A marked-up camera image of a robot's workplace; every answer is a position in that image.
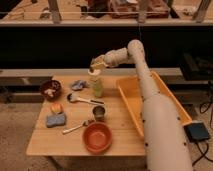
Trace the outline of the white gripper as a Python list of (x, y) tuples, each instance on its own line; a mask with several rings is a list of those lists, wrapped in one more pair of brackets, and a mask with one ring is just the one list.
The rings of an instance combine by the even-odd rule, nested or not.
[(110, 55), (100, 55), (97, 58), (93, 58), (90, 64), (90, 67), (93, 70), (103, 69), (107, 67), (113, 67), (114, 61)]

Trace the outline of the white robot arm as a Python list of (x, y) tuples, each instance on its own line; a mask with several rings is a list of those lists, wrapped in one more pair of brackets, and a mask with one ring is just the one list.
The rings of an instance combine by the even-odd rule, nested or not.
[(93, 58), (93, 70), (134, 63), (142, 97), (144, 145), (149, 171), (193, 171), (190, 152), (178, 109), (162, 94), (145, 59), (140, 40), (131, 40), (125, 48), (111, 50)]

